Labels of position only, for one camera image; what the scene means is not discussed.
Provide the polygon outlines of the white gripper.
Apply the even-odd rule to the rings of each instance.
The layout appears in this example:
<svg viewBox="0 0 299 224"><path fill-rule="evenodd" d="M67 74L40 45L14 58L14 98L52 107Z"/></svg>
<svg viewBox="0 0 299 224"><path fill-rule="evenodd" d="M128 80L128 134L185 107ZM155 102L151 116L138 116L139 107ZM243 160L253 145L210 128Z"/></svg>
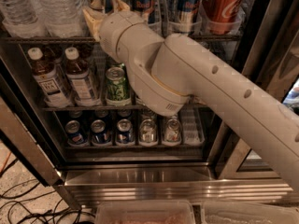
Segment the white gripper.
<svg viewBox="0 0 299 224"><path fill-rule="evenodd" d="M83 16L95 41L117 62L145 62L147 52L141 38L146 23L122 0L112 0L113 13L106 17L90 7L82 9Z"/></svg>

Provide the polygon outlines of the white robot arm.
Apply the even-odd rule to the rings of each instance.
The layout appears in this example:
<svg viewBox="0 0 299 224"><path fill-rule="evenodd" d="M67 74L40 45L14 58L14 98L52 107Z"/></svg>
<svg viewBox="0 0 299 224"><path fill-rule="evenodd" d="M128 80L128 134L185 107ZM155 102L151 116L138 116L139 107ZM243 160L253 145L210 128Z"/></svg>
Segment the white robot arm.
<svg viewBox="0 0 299 224"><path fill-rule="evenodd" d="M161 37L122 0L103 14L83 16L102 50L126 66L135 94L153 112L172 116L198 97L266 161L299 189L299 119L289 108L229 64L182 34Z"/></svg>

